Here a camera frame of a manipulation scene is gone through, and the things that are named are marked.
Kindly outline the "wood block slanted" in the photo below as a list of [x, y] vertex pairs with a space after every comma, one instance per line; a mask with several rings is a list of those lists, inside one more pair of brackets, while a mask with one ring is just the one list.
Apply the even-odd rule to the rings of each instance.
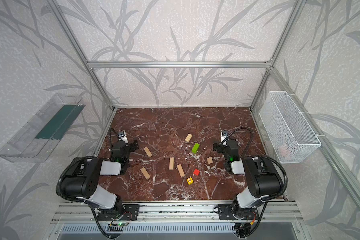
[[177, 169], [178, 169], [178, 172], [179, 172], [181, 178], [184, 178], [185, 177], [185, 172], [183, 170], [182, 165], [181, 164], [177, 165]]

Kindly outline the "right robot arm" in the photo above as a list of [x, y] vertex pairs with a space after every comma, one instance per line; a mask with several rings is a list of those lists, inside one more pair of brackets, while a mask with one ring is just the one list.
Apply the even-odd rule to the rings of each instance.
[[231, 204], [218, 205], [220, 220], [257, 219], [258, 207], [266, 200], [278, 198], [284, 193], [286, 174], [283, 174], [283, 178], [280, 177], [273, 159], [268, 156], [240, 157], [239, 145], [235, 140], [214, 143], [213, 150], [225, 157], [227, 172], [244, 175], [247, 184]]

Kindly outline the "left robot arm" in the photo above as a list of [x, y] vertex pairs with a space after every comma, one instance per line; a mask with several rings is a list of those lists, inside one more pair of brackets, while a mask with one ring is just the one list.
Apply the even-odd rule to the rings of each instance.
[[126, 210], [121, 197], [99, 185], [101, 176], [124, 175], [129, 167], [130, 153], [139, 149], [137, 140], [131, 144], [119, 140], [111, 147], [111, 157], [87, 156], [74, 158], [59, 177], [56, 193], [64, 200], [87, 204], [92, 210], [118, 218]]

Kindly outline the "green block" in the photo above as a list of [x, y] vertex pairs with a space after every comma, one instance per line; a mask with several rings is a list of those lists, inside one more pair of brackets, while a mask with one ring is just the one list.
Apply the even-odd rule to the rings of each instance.
[[193, 154], [196, 154], [196, 153], [198, 152], [199, 148], [200, 148], [200, 144], [199, 144], [199, 143], [195, 143], [194, 146], [193, 146], [193, 148], [192, 148], [192, 153], [193, 153]]

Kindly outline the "grooved wood block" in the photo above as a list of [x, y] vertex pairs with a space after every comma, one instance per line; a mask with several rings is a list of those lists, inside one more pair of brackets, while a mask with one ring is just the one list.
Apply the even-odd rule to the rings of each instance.
[[192, 134], [188, 134], [186, 139], [185, 139], [185, 142], [189, 143], [192, 139], [193, 135]]

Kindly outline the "yellow dice cube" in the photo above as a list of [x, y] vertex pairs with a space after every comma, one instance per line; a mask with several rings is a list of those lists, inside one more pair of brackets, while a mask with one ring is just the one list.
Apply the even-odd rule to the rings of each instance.
[[194, 183], [192, 177], [190, 177], [190, 178], [187, 179], [187, 183], [188, 183], [188, 185], [191, 185], [191, 184]]

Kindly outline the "left circuit board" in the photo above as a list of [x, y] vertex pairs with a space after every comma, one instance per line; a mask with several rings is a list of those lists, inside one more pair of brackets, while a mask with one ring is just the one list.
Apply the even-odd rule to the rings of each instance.
[[112, 222], [110, 224], [108, 224], [108, 228], [107, 231], [108, 232], [123, 232], [124, 229], [129, 225], [129, 221], [127, 222]]

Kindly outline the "clear plastic bin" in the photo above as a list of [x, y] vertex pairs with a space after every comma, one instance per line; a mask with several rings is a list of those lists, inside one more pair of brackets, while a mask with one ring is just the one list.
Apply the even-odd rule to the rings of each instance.
[[86, 105], [79, 96], [55, 94], [0, 149], [12, 163], [45, 162]]

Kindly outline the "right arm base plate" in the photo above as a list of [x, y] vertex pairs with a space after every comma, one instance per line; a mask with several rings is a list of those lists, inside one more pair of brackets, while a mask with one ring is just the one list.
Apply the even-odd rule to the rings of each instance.
[[254, 222], [259, 218], [257, 208], [240, 208], [238, 205], [231, 204], [218, 204], [213, 209], [215, 214], [218, 214], [219, 220], [244, 220]]

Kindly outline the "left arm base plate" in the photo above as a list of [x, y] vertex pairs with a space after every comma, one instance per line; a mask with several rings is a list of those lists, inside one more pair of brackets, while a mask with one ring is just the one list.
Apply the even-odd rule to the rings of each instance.
[[100, 209], [97, 215], [99, 221], [121, 220], [121, 221], [136, 221], [139, 214], [140, 205], [127, 204], [122, 207], [114, 209], [103, 210]]

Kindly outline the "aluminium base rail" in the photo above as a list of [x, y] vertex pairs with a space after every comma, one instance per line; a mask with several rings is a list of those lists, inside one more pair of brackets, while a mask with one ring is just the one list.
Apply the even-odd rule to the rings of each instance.
[[[219, 204], [231, 204], [231, 201], [137, 201], [125, 202], [125, 205], [139, 205], [138, 210], [125, 207], [126, 213], [121, 221], [138, 223], [218, 223], [220, 217], [224, 222], [251, 222], [250, 218], [227, 219], [228, 214], [218, 209]], [[302, 214], [295, 202], [270, 201], [263, 213], [261, 222], [303, 222]], [[54, 214], [51, 223], [94, 223], [90, 208], [76, 203], [61, 203]]]

